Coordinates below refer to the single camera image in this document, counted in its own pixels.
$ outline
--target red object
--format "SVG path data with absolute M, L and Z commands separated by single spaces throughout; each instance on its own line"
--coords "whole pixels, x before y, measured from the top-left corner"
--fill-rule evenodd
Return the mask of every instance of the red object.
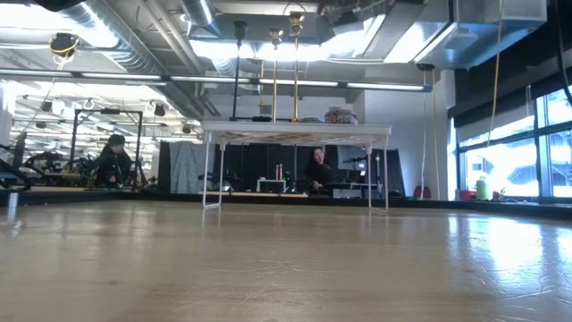
M 415 187 L 415 192 L 413 192 L 413 196 L 417 198 L 421 198 L 421 186 Z M 423 189 L 423 199 L 430 199 L 431 198 L 431 191 L 429 188 L 425 187 Z
M 463 201 L 469 201 L 473 196 L 476 197 L 476 191 L 460 191 L 460 198 Z

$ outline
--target white wall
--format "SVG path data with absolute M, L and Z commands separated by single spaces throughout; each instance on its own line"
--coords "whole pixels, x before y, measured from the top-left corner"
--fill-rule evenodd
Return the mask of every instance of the white wall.
M 424 100 L 426 111 L 426 154 L 425 154 L 425 186 L 429 187 L 432 199 L 437 199 L 439 190 L 441 199 L 450 198 L 448 154 L 449 121 L 447 109 L 455 103 L 454 73 L 442 73 L 441 80 L 435 85 L 436 110 L 433 110 L 433 93 L 407 93 L 390 91 L 366 92 L 366 123 L 392 125 L 390 148 L 400 152 L 401 171 L 405 185 L 405 194 L 412 196 L 416 186 L 421 185 L 421 164 L 423 162 L 424 135 Z M 438 172 L 435 163 L 435 129 L 437 137 Z
M 0 83 L 0 144 L 10 145 L 10 130 L 16 107 L 16 95 L 11 84 Z M 5 157 L 5 151 L 0 151 L 0 156 Z

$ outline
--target black jacket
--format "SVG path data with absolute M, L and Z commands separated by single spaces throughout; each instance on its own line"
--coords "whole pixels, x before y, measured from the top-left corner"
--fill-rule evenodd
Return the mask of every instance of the black jacket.
M 328 184 L 332 181 L 332 169 L 330 165 L 326 163 L 322 163 L 321 165 L 316 162 L 310 163 L 306 167 L 304 175 L 309 181 L 316 181 L 320 184 Z
M 115 155 L 111 148 L 105 145 L 93 164 L 93 167 L 97 169 L 96 186 L 111 187 L 116 185 L 116 183 L 109 182 L 112 175 L 115 176 L 116 182 L 118 180 L 125 181 L 129 177 L 131 163 L 131 158 L 125 151 Z

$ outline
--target glass window pane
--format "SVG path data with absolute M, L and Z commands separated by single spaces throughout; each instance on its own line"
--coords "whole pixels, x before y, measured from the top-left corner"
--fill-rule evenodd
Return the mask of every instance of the glass window pane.
M 551 183 L 554 197 L 572 197 L 572 131 L 550 136 Z
M 468 189 L 475 190 L 483 177 L 506 196 L 538 196 L 534 139 L 470 150 L 465 156 Z
M 532 131 L 533 129 L 534 129 L 534 115 L 530 115 L 516 122 L 509 123 L 507 125 L 492 130 L 491 140 L 506 138 L 513 134 L 522 133 L 524 131 Z M 460 142 L 459 145 L 461 147 L 468 147 L 474 144 L 486 142 L 488 138 L 489 138 L 489 132 L 487 131 L 487 133 L 483 133 L 479 136 L 474 137 L 473 139 Z
M 546 100 L 549 125 L 572 121 L 572 107 L 566 99 L 564 89 L 548 94 Z

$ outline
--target woman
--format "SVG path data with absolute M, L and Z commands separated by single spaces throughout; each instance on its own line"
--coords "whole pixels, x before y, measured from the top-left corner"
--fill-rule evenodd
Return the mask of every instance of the woman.
M 332 179 L 332 169 L 325 161 L 324 152 L 315 148 L 310 154 L 304 175 L 312 183 L 315 190 L 322 189 Z

